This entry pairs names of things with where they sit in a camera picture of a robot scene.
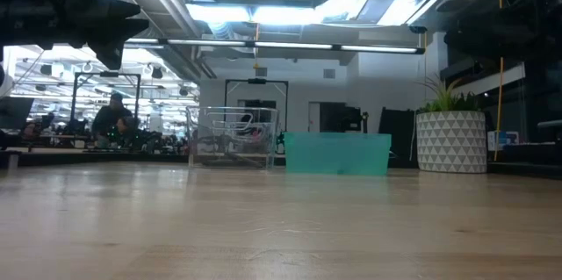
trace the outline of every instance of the potted plant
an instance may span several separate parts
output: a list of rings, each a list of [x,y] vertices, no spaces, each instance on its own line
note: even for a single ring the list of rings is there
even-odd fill
[[[477,98],[454,95],[453,88],[438,78],[424,86],[436,99],[416,116],[418,164],[421,170],[451,173],[486,173],[486,118]]]

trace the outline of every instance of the orange cable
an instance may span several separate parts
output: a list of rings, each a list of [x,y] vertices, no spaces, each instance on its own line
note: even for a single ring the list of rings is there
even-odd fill
[[[503,0],[500,0],[500,9],[503,8]],[[498,123],[495,130],[495,152],[494,162],[498,161],[498,149],[500,146],[500,129],[501,129],[501,98],[503,97],[503,69],[505,63],[503,57],[500,58],[500,97],[498,99]]]

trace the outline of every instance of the wire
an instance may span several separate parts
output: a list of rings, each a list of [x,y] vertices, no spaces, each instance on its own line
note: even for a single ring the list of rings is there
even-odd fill
[[[27,79],[29,77],[29,75],[31,74],[32,69],[35,67],[35,65],[37,64],[37,62],[41,59],[41,56],[43,56],[43,53],[45,53],[45,51],[41,51],[41,54],[39,54],[39,56],[37,56],[37,58],[35,59],[35,61],[33,62],[32,66],[30,66],[25,73],[19,77],[19,79],[12,83],[11,87],[9,89],[7,89],[2,96],[0,96],[0,98],[4,98],[4,96],[6,96],[6,94],[8,94],[8,92],[12,91],[17,84],[19,84],[22,80],[25,81],[25,79]]]
[[[500,0],[500,9],[503,8],[503,0]],[[495,152],[494,162],[498,161],[498,149],[500,145],[500,129],[501,129],[501,98],[503,97],[503,69],[505,62],[503,57],[500,58],[500,96],[498,98],[498,123],[495,130]]]

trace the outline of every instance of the metal frame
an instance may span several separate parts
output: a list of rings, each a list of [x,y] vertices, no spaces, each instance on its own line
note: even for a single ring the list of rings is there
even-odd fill
[[[224,106],[228,107],[228,84],[229,83],[249,83],[249,84],[258,84],[252,83],[255,79],[226,79],[225,81],[225,103]],[[282,83],[285,85],[286,95],[285,95],[285,129],[284,132],[287,132],[287,116],[289,116],[289,82],[287,81],[271,81],[271,80],[263,80],[264,83]]]
[[[72,121],[74,119],[75,116],[75,112],[76,112],[76,93],[78,91],[78,88],[82,87],[82,85],[84,85],[85,82],[83,83],[78,83],[78,77],[80,77],[81,75],[86,75],[88,76],[88,79],[90,79],[92,76],[98,75],[100,77],[119,77],[121,76],[134,76],[137,78],[137,94],[136,94],[136,98],[134,101],[134,118],[138,119],[139,117],[139,97],[141,96],[141,74],[119,74],[119,73],[112,73],[112,72],[102,72],[102,73],[83,73],[83,72],[78,72],[74,74],[74,88],[72,90],[72,106],[70,108],[70,121]]]

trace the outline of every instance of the computer monitor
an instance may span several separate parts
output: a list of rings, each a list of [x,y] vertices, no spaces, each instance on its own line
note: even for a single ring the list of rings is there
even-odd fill
[[[24,127],[33,98],[4,97],[0,99],[0,129],[21,129]]]

